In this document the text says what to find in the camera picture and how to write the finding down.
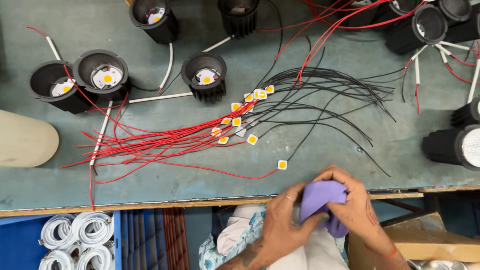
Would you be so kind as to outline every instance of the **cardboard box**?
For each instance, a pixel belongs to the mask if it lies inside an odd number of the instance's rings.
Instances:
[[[480,241],[440,231],[384,228],[405,259],[480,262]],[[373,254],[357,235],[350,233],[348,259],[351,270],[373,270]]]

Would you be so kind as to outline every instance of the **white wire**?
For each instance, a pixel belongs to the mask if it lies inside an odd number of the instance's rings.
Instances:
[[[440,51],[440,55],[442,56],[442,60],[444,61],[444,63],[448,63],[448,60],[447,58],[445,57],[445,53],[443,51]]]
[[[470,87],[470,93],[468,94],[467,104],[472,102],[473,94],[475,93],[475,87],[477,86],[477,81],[479,78],[480,72],[480,59],[477,60],[477,66],[475,67],[475,75],[473,75],[472,86]]]
[[[163,86],[165,86],[165,83],[167,82],[168,76],[170,76],[170,71],[172,71],[172,65],[173,65],[173,45],[170,42],[170,63],[168,64],[168,70],[167,74],[165,74],[165,78],[163,78],[162,83],[160,84],[160,90],[162,90]]]
[[[419,65],[419,56],[415,59],[415,79],[417,80],[417,84],[420,84],[420,65]]]
[[[129,103],[136,103],[136,102],[150,101],[150,100],[157,100],[157,99],[186,97],[186,96],[191,96],[191,95],[193,95],[193,94],[191,92],[188,92],[188,93],[168,95],[168,96],[159,96],[159,97],[152,97],[152,98],[139,98],[139,99],[129,100],[128,102]]]
[[[108,117],[110,116],[110,111],[112,110],[112,108],[110,107],[112,107],[112,105],[113,105],[113,101],[111,100],[108,103],[108,110],[105,115],[105,119],[103,120],[103,125],[102,125],[102,129],[100,130],[100,135],[98,136],[98,139],[96,141],[95,150],[93,151],[94,154],[96,154],[96,152],[100,148],[100,143],[102,142],[103,133],[105,132],[105,128],[107,127]],[[90,160],[90,165],[93,165],[95,163],[95,158],[96,158],[96,155],[94,155],[92,157],[92,160]]]
[[[412,58],[410,58],[410,60],[415,60],[415,58],[421,53],[423,52],[423,50],[427,47],[428,45],[424,45],[419,51],[417,51],[417,53],[415,53]]]
[[[445,49],[442,45],[435,44],[434,46],[437,47],[439,50],[443,51],[444,53],[446,53],[448,56],[452,54],[449,50]]]
[[[60,55],[59,53],[57,52],[57,48],[55,48],[55,45],[53,44],[52,40],[50,39],[50,37],[47,37],[47,41],[48,43],[50,44],[50,48],[52,48],[52,51],[53,51],[53,54],[55,54],[55,57],[57,58],[57,60],[61,60],[60,58]]]
[[[233,37],[234,37],[234,36],[227,37],[227,38],[225,38],[224,40],[222,40],[222,41],[218,42],[217,44],[215,44],[215,45],[213,45],[213,46],[210,46],[210,47],[208,47],[208,48],[204,49],[202,52],[211,51],[211,50],[215,49],[216,47],[218,47],[218,46],[220,46],[220,45],[224,44],[225,42],[227,42],[227,41],[231,40]]]
[[[453,44],[453,43],[446,42],[446,41],[440,41],[440,44],[446,45],[446,46],[455,47],[455,48],[459,48],[459,49],[470,50],[470,48],[467,47],[467,46],[462,46],[462,45],[458,45],[458,44]]]

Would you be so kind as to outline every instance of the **wrist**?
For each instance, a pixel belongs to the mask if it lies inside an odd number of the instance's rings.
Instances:
[[[388,256],[395,250],[392,240],[390,240],[390,237],[388,237],[381,227],[372,230],[372,233],[359,236],[368,248],[381,256]]]

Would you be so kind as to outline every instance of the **hand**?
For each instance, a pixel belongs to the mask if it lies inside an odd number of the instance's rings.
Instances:
[[[363,183],[335,165],[328,165],[313,181],[335,180],[347,188],[345,204],[328,202],[327,206],[342,223],[380,254],[392,252],[393,243],[383,231]]]
[[[301,227],[294,226],[293,201],[297,200],[306,184],[295,184],[270,201],[267,205],[262,236],[217,270],[262,269],[305,245],[317,225],[329,218],[327,213],[316,214],[309,217]]]
[[[306,184],[298,183],[289,187],[267,205],[261,237],[262,245],[269,251],[267,265],[305,245],[320,222],[328,219],[327,213],[321,213],[312,215],[300,227],[293,224],[292,200],[297,200]]]

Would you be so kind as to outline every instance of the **workbench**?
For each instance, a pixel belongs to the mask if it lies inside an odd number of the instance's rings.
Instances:
[[[312,15],[301,1],[274,0],[279,6],[284,25],[310,20]],[[221,41],[227,35],[222,26],[216,1],[175,0],[172,10],[180,23],[180,35],[173,43],[174,65],[167,84],[180,71],[190,55]],[[39,64],[54,60],[46,40],[25,26],[44,31],[55,42],[62,59],[74,62],[92,49],[107,49],[122,57],[133,84],[155,88],[163,78],[169,59],[168,45],[156,44],[146,33],[135,27],[128,16],[128,6],[119,0],[16,0],[0,2],[0,109],[51,123],[59,132],[57,153],[36,168],[0,168],[0,216],[40,213],[89,211],[88,164],[61,169],[60,166],[82,160],[83,153],[93,148],[73,147],[91,144],[80,131],[100,130],[104,115],[98,111],[77,115],[63,112],[29,96],[29,76]],[[279,27],[273,7],[261,1],[258,28]],[[295,39],[280,55],[267,78],[290,68],[301,67],[309,51],[305,38],[313,42],[327,29],[314,23]],[[285,44],[299,29],[284,32]],[[121,122],[147,130],[169,130],[191,126],[219,118],[230,112],[230,104],[251,92],[268,71],[277,54],[280,32],[255,32],[243,39],[234,39],[214,49],[226,62],[227,95],[220,102],[207,104],[192,96],[140,102],[128,105]],[[336,30],[325,44],[320,67],[338,70],[355,78],[380,75],[405,66],[410,54],[395,55],[387,50],[380,33]],[[451,49],[458,56],[465,52]],[[450,61],[452,69],[471,80],[474,69]],[[367,189],[386,191],[390,196],[421,196],[421,191],[448,191],[480,188],[477,172],[462,166],[434,163],[426,159],[420,143],[429,132],[448,128],[449,113],[466,103],[469,84],[454,78],[443,65],[440,54],[427,48],[420,55],[421,114],[415,101],[415,76],[410,70],[405,83],[406,102],[400,95],[401,80],[386,84],[395,87],[391,101],[385,103],[396,119],[394,122],[378,107],[368,106],[346,117],[359,126],[373,141],[370,147],[352,127],[338,120],[325,123],[344,130],[357,140],[370,155],[391,174],[386,176],[338,131],[317,126],[300,147],[285,171],[277,171],[258,180],[242,179],[217,172],[148,164],[134,173],[109,184],[94,185],[96,209],[141,209],[265,202],[271,195],[299,181],[311,180],[319,170],[332,163],[361,179]],[[378,78],[391,80],[401,73]],[[181,78],[173,82],[165,95],[186,93],[189,89]],[[152,92],[131,90],[130,98],[155,96]],[[310,104],[320,106],[332,93],[311,95]],[[280,96],[272,95],[276,100]],[[341,113],[357,107],[347,98],[336,98],[329,108]],[[311,110],[285,111],[282,119],[309,119]],[[258,135],[271,125],[263,123],[249,131]],[[169,158],[169,162],[205,166],[251,177],[258,177],[276,168],[278,160],[286,159],[310,129],[309,125],[285,126],[272,130],[255,146],[241,144]],[[107,126],[112,134],[112,123]],[[125,135],[117,131],[118,136]],[[232,137],[232,142],[244,140]],[[111,158],[118,162],[122,159]],[[97,167],[96,181],[123,175],[137,165]],[[416,192],[396,192],[414,189]]]

